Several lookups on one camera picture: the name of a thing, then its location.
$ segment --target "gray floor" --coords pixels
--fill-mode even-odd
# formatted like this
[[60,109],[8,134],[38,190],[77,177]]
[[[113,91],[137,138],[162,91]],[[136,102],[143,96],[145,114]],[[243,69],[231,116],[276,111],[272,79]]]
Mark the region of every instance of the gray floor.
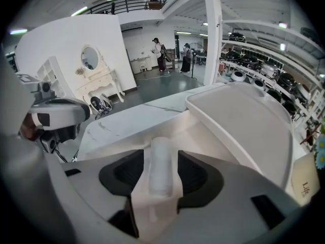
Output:
[[[170,71],[169,74],[160,73],[158,68],[136,74],[137,90],[127,93],[123,97],[123,103],[117,97],[113,99],[114,106],[109,115],[149,101],[203,86],[205,66],[194,65],[193,77],[197,80],[190,77],[191,72],[179,73],[180,68]],[[69,140],[59,145],[60,153],[68,162],[71,162],[73,156],[79,149],[87,125],[94,121],[94,119],[95,115],[91,115],[87,121],[81,124],[79,135],[75,140]]]

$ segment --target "white cabinet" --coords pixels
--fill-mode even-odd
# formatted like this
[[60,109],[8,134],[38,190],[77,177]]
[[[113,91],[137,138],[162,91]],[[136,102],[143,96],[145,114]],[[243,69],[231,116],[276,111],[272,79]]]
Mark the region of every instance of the white cabinet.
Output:
[[44,62],[37,71],[37,77],[42,81],[49,81],[51,90],[55,91],[57,97],[75,97],[62,74],[55,56],[49,57]]

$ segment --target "white shirt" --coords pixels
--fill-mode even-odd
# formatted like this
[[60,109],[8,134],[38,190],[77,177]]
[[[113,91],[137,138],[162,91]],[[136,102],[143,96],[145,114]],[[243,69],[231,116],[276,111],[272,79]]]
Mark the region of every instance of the white shirt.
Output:
[[152,51],[153,51],[154,54],[156,54],[157,58],[159,58],[161,56],[161,45],[160,45],[160,43],[156,43]]

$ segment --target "white cylinder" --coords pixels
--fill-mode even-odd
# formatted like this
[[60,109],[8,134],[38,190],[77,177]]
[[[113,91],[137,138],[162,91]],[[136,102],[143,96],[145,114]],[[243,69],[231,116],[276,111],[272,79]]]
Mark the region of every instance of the white cylinder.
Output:
[[171,143],[166,137],[151,140],[149,194],[170,197],[173,194]]

